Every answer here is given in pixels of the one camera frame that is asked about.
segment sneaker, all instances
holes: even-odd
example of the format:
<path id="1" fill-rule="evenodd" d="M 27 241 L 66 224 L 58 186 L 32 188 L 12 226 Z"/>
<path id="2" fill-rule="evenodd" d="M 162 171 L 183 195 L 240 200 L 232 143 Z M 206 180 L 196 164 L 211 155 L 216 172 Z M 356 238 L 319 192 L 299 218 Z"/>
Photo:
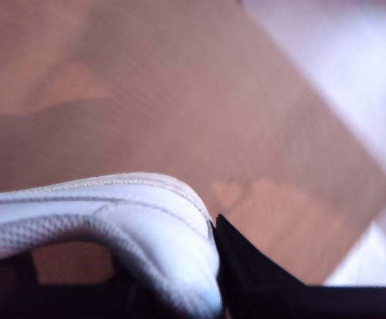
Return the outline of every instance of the sneaker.
<path id="1" fill-rule="evenodd" d="M 222 300 L 212 224 L 200 197 L 174 177 L 81 179 L 0 193 L 0 260 L 87 239 L 109 248 L 166 305 L 214 318 Z"/>

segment white sneaker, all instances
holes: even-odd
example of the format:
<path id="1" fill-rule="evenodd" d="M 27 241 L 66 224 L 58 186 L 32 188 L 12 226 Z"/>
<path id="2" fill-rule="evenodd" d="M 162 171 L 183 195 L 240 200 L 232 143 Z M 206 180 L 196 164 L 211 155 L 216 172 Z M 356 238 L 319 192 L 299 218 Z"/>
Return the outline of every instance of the white sneaker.
<path id="1" fill-rule="evenodd" d="M 164 302 L 188 316 L 222 310 L 212 219 L 166 175 L 126 173 L 0 193 L 0 259 L 88 239 L 110 248 Z"/>

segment black object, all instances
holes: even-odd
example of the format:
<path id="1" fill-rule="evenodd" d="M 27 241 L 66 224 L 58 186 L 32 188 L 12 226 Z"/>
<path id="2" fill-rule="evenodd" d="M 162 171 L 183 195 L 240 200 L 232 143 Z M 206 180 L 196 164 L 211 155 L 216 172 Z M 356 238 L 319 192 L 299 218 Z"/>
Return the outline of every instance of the black object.
<path id="1" fill-rule="evenodd" d="M 306 286 L 222 215 L 214 232 L 221 293 L 232 318 L 386 318 L 386 288 Z"/>

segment floor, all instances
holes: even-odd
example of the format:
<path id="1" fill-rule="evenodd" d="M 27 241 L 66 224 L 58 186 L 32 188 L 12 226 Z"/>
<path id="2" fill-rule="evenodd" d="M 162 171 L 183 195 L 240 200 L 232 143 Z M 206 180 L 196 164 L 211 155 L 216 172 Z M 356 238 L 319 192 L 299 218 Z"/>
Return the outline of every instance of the floor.
<path id="1" fill-rule="evenodd" d="M 242 3 L 386 170 L 386 1 Z M 386 284 L 386 208 L 327 283 Z"/>

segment shoe upper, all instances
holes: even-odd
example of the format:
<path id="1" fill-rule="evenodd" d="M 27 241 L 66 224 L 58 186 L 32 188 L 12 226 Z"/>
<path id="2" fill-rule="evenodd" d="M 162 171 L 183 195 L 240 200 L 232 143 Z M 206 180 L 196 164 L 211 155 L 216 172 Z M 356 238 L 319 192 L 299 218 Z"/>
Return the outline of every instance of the shoe upper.
<path id="1" fill-rule="evenodd" d="M 211 223 L 189 186 L 153 173 L 0 193 L 0 259 L 53 243 L 95 241 L 168 305 L 212 318 L 222 301 Z"/>

